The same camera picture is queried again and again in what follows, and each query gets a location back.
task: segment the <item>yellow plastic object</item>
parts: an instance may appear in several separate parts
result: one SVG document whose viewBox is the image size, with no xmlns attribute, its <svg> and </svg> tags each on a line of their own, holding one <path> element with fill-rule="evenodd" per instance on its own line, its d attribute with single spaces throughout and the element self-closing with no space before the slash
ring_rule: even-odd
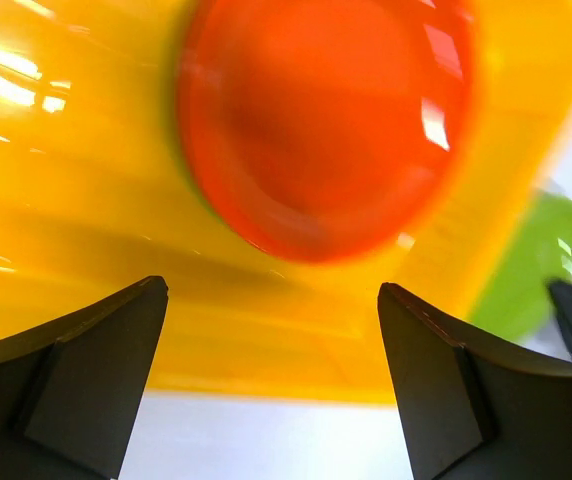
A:
<svg viewBox="0 0 572 480">
<path fill-rule="evenodd" d="M 444 205 L 399 245 L 319 267 L 246 244 L 181 172 L 173 71 L 190 3 L 0 0 L 0 338 L 161 274 L 150 387 L 393 401 L 379 285 L 467 311 L 572 101 L 572 0 L 523 3 L 463 12 L 477 122 Z"/>
</svg>

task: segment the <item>translucent orange plastic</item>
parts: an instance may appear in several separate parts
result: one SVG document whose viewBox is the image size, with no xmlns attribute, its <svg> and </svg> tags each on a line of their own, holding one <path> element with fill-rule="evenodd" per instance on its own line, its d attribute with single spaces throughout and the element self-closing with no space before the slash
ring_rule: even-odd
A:
<svg viewBox="0 0 572 480">
<path fill-rule="evenodd" d="M 572 105 L 572 0 L 470 2 L 474 122 L 437 208 L 317 266 L 245 242 L 183 170 L 176 61 L 194 9 L 0 0 L 0 338 L 161 274 L 151 388 L 394 401 L 379 285 L 470 308 Z"/>
<path fill-rule="evenodd" d="M 206 1 L 181 62 L 191 170 L 269 254 L 329 261 L 390 242 L 461 157 L 473 72 L 459 2 Z"/>
</svg>

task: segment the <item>white surface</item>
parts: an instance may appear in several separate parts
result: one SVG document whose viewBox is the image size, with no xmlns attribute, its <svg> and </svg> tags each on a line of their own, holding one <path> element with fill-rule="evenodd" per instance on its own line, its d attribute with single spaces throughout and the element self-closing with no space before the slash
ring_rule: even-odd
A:
<svg viewBox="0 0 572 480">
<path fill-rule="evenodd" d="M 147 394 L 120 480 L 411 480 L 397 410 Z"/>
</svg>

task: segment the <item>red button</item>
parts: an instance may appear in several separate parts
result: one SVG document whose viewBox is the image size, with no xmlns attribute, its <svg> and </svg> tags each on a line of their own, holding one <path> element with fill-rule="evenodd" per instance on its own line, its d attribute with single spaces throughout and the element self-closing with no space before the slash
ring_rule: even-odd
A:
<svg viewBox="0 0 572 480">
<path fill-rule="evenodd" d="M 351 256 L 399 234 L 457 159 L 470 96 L 459 11 L 438 0 L 202 3 L 177 112 L 214 209 L 292 260 Z"/>
</svg>

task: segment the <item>green toy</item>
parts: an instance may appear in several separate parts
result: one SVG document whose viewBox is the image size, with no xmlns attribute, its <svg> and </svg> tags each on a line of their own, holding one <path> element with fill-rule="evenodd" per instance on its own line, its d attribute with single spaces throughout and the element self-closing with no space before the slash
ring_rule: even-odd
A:
<svg viewBox="0 0 572 480">
<path fill-rule="evenodd" d="M 510 341 L 534 333 L 550 318 L 552 278 L 572 279 L 572 201 L 541 193 L 468 320 Z"/>
</svg>

